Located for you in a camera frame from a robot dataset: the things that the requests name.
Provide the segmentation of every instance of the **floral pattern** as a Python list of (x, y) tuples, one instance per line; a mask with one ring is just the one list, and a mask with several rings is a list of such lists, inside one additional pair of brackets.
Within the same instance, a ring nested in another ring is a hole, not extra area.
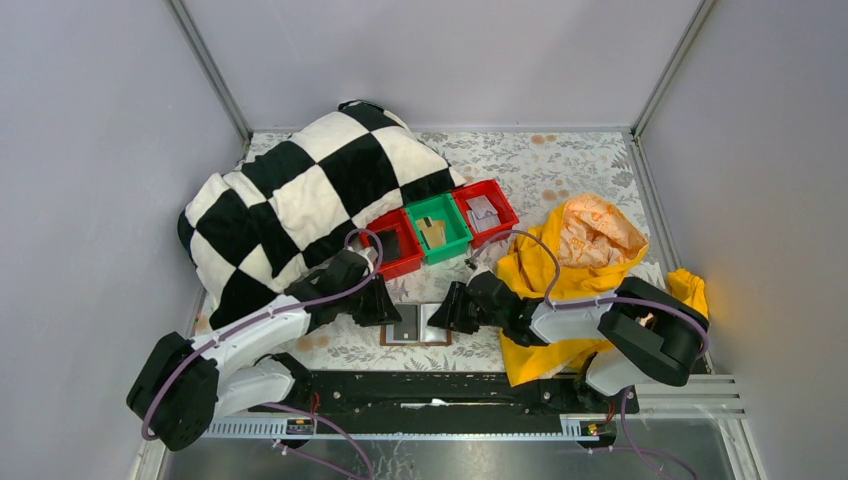
[[(252, 161), (288, 138), (283, 133), (256, 133), (246, 160)], [(592, 192), (615, 203), (646, 235), (648, 222), (627, 149), (620, 133), (421, 133), (418, 138), (443, 155), (469, 182), (494, 178), (520, 219), (516, 228), (544, 223), (548, 214), (569, 197)], [(498, 242), (481, 259), (494, 265), (508, 248)], [(664, 287), (656, 252), (631, 270)], [(464, 257), (387, 282), (394, 302), (439, 303), (454, 280), (467, 280)], [(209, 298), (198, 312), (196, 331), (208, 330)], [(340, 370), (503, 371), (495, 328), (473, 335), (453, 333), (447, 347), (384, 347), (380, 329), (361, 328), (348, 316), (277, 349), (288, 351), (307, 368)]]

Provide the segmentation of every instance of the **cable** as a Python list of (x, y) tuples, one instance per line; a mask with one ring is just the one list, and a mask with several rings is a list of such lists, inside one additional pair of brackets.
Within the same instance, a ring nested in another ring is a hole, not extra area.
[[(503, 232), (500, 232), (498, 234), (491, 236), (488, 240), (483, 242), (483, 244), (480, 245), (480, 248), (478, 248), (471, 255), (471, 257), (468, 259), (468, 262), (470, 264), (473, 264), (474, 261), (477, 259), (477, 257), (480, 256), (481, 253), (483, 253), (483, 250), (485, 250), (492, 242), (494, 242), (494, 241), (496, 241), (496, 240), (498, 240), (502, 237), (512, 235), (513, 233), (519, 234), (519, 235), (524, 235), (526, 237), (530, 237), (533, 240), (535, 240), (536, 243), (538, 243), (539, 246), (541, 246), (545, 250), (545, 252), (548, 253), (548, 256), (554, 262), (554, 267), (556, 268), (556, 271), (554, 273), (554, 278), (551, 280), (551, 283), (548, 285), (547, 290), (545, 290), (545, 303), (548, 306), (550, 306), (551, 308), (553, 308), (554, 310), (581, 309), (581, 308), (594, 307), (594, 306), (597, 306), (597, 305), (603, 305), (603, 304), (608, 304), (608, 303), (625, 303), (625, 304), (628, 304), (628, 305), (638, 305), (638, 306), (642, 306), (642, 307), (648, 307), (648, 308), (653, 309), (653, 310), (660, 310), (660, 311), (663, 311), (663, 312), (668, 313), (670, 315), (674, 315), (675, 317), (683, 320), (684, 322), (686, 322), (687, 325), (689, 325), (693, 330), (695, 330), (695, 332), (698, 334), (699, 337), (701, 337), (701, 349), (698, 352), (697, 358), (703, 357), (704, 354), (707, 352), (707, 348), (709, 348), (710, 340), (709, 340), (709, 337), (707, 337), (707, 331), (704, 330), (704, 327), (702, 327), (701, 324), (698, 323), (697, 320), (692, 318), (691, 315), (688, 315), (684, 312), (681, 312), (680, 310), (677, 310), (676, 308), (670, 307), (670, 306), (665, 305), (663, 303), (654, 302), (654, 301), (651, 301), (651, 300), (643, 300), (641, 298), (608, 297), (608, 298), (600, 298), (600, 299), (595, 299), (595, 300), (585, 300), (585, 301), (554, 304), (553, 301), (551, 300), (550, 296), (551, 296), (551, 292), (554, 289), (554, 286), (556, 285), (557, 281), (559, 280), (559, 276), (560, 276), (560, 273), (562, 272), (562, 268), (560, 267), (560, 264), (559, 264), (559, 261), (556, 258), (556, 255), (547, 245), (545, 245), (535, 235), (527, 233), (523, 230), (505, 230)], [(636, 455), (638, 455), (639, 458), (642, 459), (642, 461), (645, 463), (645, 465), (650, 467), (652, 470), (654, 470), (657, 474), (659, 474), (663, 478), (666, 478), (666, 479), (669, 479), (669, 480), (676, 480), (674, 477), (672, 477), (672, 476), (666, 474), (665, 472), (661, 471), (659, 469), (659, 467), (657, 467), (653, 462), (648, 460), (648, 458), (645, 457), (645, 453), (650, 453), (650, 454), (653, 454), (653, 455), (656, 455), (656, 456), (666, 457), (666, 458), (671, 459), (672, 461), (674, 461), (675, 463), (677, 463), (678, 465), (680, 465), (681, 467), (686, 469), (686, 471), (691, 473), (692, 477), (697, 480), (698, 474), (695, 472), (695, 470), (692, 467), (690, 467), (688, 464), (683, 462), (681, 459), (679, 459), (679, 458), (677, 458), (677, 457), (675, 457), (671, 454), (662, 452), (660, 450), (640, 449), (639, 447), (636, 446), (635, 443), (633, 443), (633, 440), (630, 439), (630, 431), (627, 429), (627, 420), (625, 419), (624, 409), (627, 407), (627, 394), (630, 393), (632, 388), (633, 388), (633, 386), (631, 385), (631, 386), (624, 389), (624, 396), (623, 396), (622, 401), (621, 401), (621, 427), (622, 427), (622, 430), (624, 430), (624, 436), (625, 436), (625, 438), (627, 438), (627, 442), (630, 443), (630, 447), (629, 448), (625, 447), (625, 448), (635, 452)]]
[(664, 456), (664, 457), (672, 460), (674, 463), (680, 465), (687, 472), (692, 474), (692, 478), (694, 480), (698, 480), (698, 472), (696, 472), (694, 468), (692, 468), (689, 464), (687, 464), (683, 460), (681, 460), (681, 459), (679, 459), (679, 458), (677, 458), (677, 457), (675, 457), (675, 456), (673, 456), (669, 453), (660, 451), (660, 450), (651, 450), (651, 449), (647, 449), (647, 448), (639, 448), (639, 447), (636, 446), (635, 443), (633, 443), (633, 439), (630, 438), (630, 430), (627, 428), (627, 420), (625, 419), (625, 416), (626, 416), (625, 409), (627, 408), (627, 395), (630, 394), (630, 390), (632, 390), (632, 389), (633, 389), (632, 385), (625, 388), (624, 392), (621, 395), (621, 429), (624, 430), (624, 438), (626, 438), (627, 443), (630, 444), (629, 450), (632, 450), (633, 452), (636, 453), (636, 455), (639, 455), (639, 458), (642, 459), (642, 461), (645, 463), (645, 465), (651, 467), (651, 469), (653, 471), (657, 472), (657, 475), (659, 475), (663, 478), (666, 478), (668, 480), (677, 480), (675, 477), (672, 477), (671, 475), (663, 472), (662, 469), (660, 469), (660, 467), (658, 467), (653, 462), (648, 460), (648, 458), (645, 457), (645, 453), (653, 453), (653, 454), (656, 455), (655, 452), (659, 452), (660, 455), (658, 455), (658, 456)]
[(356, 450), (356, 453), (358, 453), (359, 456), (362, 457), (362, 459), (365, 461), (365, 466), (368, 467), (368, 477), (362, 477), (362, 476), (359, 476), (355, 473), (348, 472), (347, 470), (344, 470), (341, 467), (333, 465), (332, 463), (330, 463), (330, 462), (328, 462), (324, 459), (312, 456), (312, 455), (310, 455), (306, 452), (300, 452), (296, 449), (289, 449), (288, 450), (289, 452), (292, 452), (295, 455), (306, 458), (308, 460), (312, 460), (315, 463), (319, 463), (321, 465), (324, 465), (327, 468), (332, 468), (333, 470), (341, 473), (342, 475), (347, 475), (349, 477), (355, 478), (356, 480), (370, 480), (370, 479), (374, 478), (374, 464), (371, 463), (371, 460), (368, 459), (368, 455), (365, 454), (365, 451), (362, 449), (362, 447), (360, 447), (359, 444), (356, 443), (356, 441), (353, 438), (351, 438), (351, 436), (347, 432), (342, 430), (341, 427), (339, 427), (338, 425), (336, 425), (332, 421), (330, 421), (330, 420), (328, 420), (328, 419), (326, 419), (326, 418), (324, 418), (320, 415), (307, 413), (307, 412), (304, 412), (303, 410), (298, 410), (296, 408), (289, 407), (288, 405), (280, 405), (280, 404), (277, 404), (277, 403), (263, 403), (262, 406), (267, 407), (267, 408), (273, 408), (273, 409), (280, 410), (280, 411), (283, 411), (283, 412), (295, 413), (297, 415), (303, 415), (303, 416), (309, 417), (314, 422), (316, 422), (313, 426), (313, 428), (315, 429), (314, 430), (315, 432), (318, 431), (318, 423), (317, 422), (321, 422), (324, 425), (327, 425), (328, 427), (330, 427), (333, 430), (335, 430), (336, 432), (338, 432), (339, 435), (343, 436), (345, 438), (345, 440), (347, 440), (348, 443), (350, 443), (353, 446), (353, 448)]
[[(165, 397), (165, 394), (168, 393), (168, 390), (171, 388), (171, 386), (173, 386), (173, 384), (177, 380), (177, 378), (179, 378), (179, 376), (185, 371), (186, 368), (188, 368), (189, 365), (191, 365), (191, 363), (195, 359), (197, 359), (199, 356), (201, 356), (207, 350), (209, 350), (210, 348), (213, 348), (219, 342), (226, 340), (227, 338), (235, 335), (236, 333), (238, 333), (238, 332), (240, 332), (240, 331), (242, 331), (242, 330), (244, 330), (244, 329), (246, 329), (246, 328), (248, 328), (252, 325), (255, 325), (258, 322), (261, 322), (262, 320), (265, 320), (266, 318), (274, 319), (274, 317), (276, 317), (277, 315), (291, 311), (291, 310), (297, 310), (297, 309), (300, 309), (300, 308), (306, 308), (306, 307), (311, 307), (311, 306), (315, 306), (315, 305), (322, 305), (322, 304), (325, 304), (325, 303), (333, 302), (333, 301), (336, 301), (340, 298), (343, 298), (343, 297), (346, 297), (346, 296), (351, 295), (353, 293), (356, 293), (357, 291), (365, 288), (365, 286), (368, 285), (368, 283), (371, 280), (374, 279), (374, 277), (377, 275), (377, 272), (380, 270), (380, 267), (383, 265), (383, 243), (380, 241), (380, 237), (378, 237), (371, 230), (367, 230), (367, 229), (364, 229), (364, 228), (357, 228), (357, 229), (351, 230), (350, 232), (348, 232), (347, 236), (345, 236), (345, 248), (347, 248), (350, 245), (350, 239), (359, 232), (365, 233), (366, 235), (371, 237), (374, 240), (375, 247), (377, 248), (377, 261), (374, 263), (374, 269), (371, 271), (371, 273), (369, 275), (366, 275), (362, 279), (362, 281), (360, 281), (359, 283), (357, 283), (353, 287), (348, 288), (347, 290), (344, 290), (342, 292), (339, 292), (339, 293), (336, 293), (336, 294), (333, 294), (333, 295), (327, 295), (326, 297), (308, 300), (308, 301), (305, 301), (305, 302), (294, 303), (294, 304), (291, 304), (291, 305), (284, 305), (282, 307), (274, 309), (271, 312), (266, 311), (266, 312), (257, 314), (256, 316), (251, 317), (249, 320), (246, 320), (245, 322), (240, 323), (240, 324), (236, 325), (235, 327), (231, 328), (230, 330), (227, 330), (226, 332), (222, 333), (217, 341), (215, 339), (212, 339), (212, 340), (206, 342), (205, 344), (201, 345), (200, 347), (196, 348), (188, 357), (185, 358), (185, 360), (183, 360), (179, 365), (177, 365), (177, 368), (174, 369), (174, 371), (171, 373), (171, 375), (165, 380), (165, 383), (162, 384), (162, 387), (156, 393), (156, 396), (153, 397), (153, 401), (150, 402), (150, 407), (147, 408), (147, 413), (144, 414), (144, 419), (141, 422), (141, 436), (142, 436), (142, 438), (144, 438), (145, 440), (148, 440), (148, 441), (156, 440), (156, 439), (159, 438), (156, 434), (150, 433), (150, 422), (153, 419), (153, 415), (156, 413), (156, 409), (159, 408), (159, 404), (162, 403), (162, 399)], [(353, 440), (350, 438), (350, 436), (346, 436), (345, 438), (347, 438), (348, 441), (350, 441), (354, 445), (354, 448), (356, 448), (356, 450), (358, 452), (362, 451), (361, 448), (359, 448), (359, 446), (356, 445), (353, 442)], [(367, 457), (363, 456), (363, 459), (365, 460), (365, 463), (367, 465), (371, 465), (371, 461), (368, 460)]]

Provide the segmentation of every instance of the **black and white checkered pillow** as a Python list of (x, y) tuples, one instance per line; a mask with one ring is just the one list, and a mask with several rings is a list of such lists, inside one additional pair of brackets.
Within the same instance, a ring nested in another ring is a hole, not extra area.
[(212, 175), (178, 233), (220, 328), (271, 302), (384, 213), (462, 185), (394, 114), (361, 101), (224, 176)]

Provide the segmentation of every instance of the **orange patterned fabric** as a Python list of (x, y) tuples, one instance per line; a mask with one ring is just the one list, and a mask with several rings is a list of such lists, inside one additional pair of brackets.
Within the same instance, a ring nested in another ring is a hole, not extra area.
[[(556, 254), (562, 271), (554, 300), (596, 295), (618, 287), (648, 251), (648, 239), (615, 205), (584, 193), (551, 212), (544, 225), (530, 228)], [(517, 237), (498, 261), (498, 278), (521, 297), (538, 298), (554, 278), (555, 266), (542, 247)], [(611, 344), (598, 339), (563, 340), (547, 347), (521, 347), (501, 334), (504, 365), (510, 384), (518, 385), (579, 368), (594, 352)]]

